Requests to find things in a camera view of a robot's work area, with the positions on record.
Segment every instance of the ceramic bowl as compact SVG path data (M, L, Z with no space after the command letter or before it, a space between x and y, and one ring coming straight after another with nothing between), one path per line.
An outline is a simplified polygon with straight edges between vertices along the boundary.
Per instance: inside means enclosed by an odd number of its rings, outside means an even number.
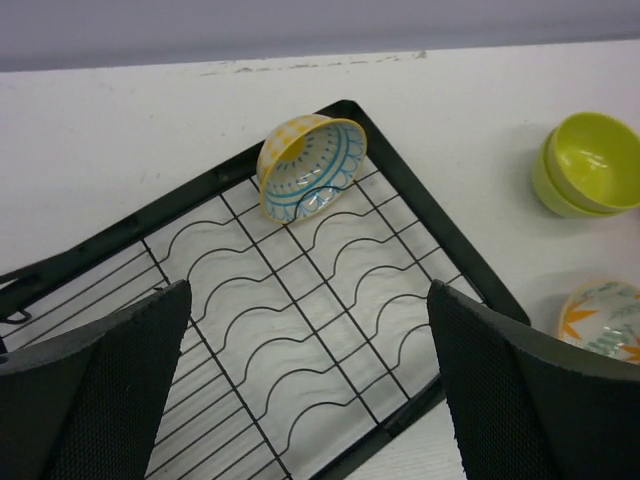
M617 280L581 286L562 309L558 338L640 364L640 288Z
M352 120L313 114L279 125L258 157L264 214L286 224L323 210L355 180L366 152L364 130Z
M556 128L547 149L551 179L574 205L597 212L640 206L640 139L601 113L577 113Z
M593 212L577 207L562 196L551 181L546 166L546 151L550 138L551 136L547 137L545 145L540 149L531 172L533 189L540 201L552 212L567 218L599 218L615 215L615 213Z

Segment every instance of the white bowl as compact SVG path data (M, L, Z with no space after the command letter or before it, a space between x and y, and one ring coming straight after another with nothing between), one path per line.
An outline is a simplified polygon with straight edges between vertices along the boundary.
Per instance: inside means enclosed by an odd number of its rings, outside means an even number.
M558 337L585 350L640 364L640 289L617 280L581 286L562 309Z

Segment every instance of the green bowl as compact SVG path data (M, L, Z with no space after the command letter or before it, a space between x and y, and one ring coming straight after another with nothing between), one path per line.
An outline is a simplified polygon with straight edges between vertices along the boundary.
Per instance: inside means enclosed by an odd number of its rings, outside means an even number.
M573 205L602 213L640 206L640 139L601 113L578 113L552 133L551 180Z

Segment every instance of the gray wall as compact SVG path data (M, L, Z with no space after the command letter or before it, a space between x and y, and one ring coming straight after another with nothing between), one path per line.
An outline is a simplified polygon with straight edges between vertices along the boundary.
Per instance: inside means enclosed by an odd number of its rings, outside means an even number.
M640 0L0 0L0 71L640 36Z

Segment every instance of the patterned bowl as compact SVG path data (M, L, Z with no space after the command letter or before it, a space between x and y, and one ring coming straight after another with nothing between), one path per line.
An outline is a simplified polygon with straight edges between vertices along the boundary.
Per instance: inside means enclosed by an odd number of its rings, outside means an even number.
M616 280L581 286L562 309L558 337L591 352L640 364L640 289Z
M308 218L353 182L367 152L360 125L303 115L276 127L258 157L260 205L278 223Z

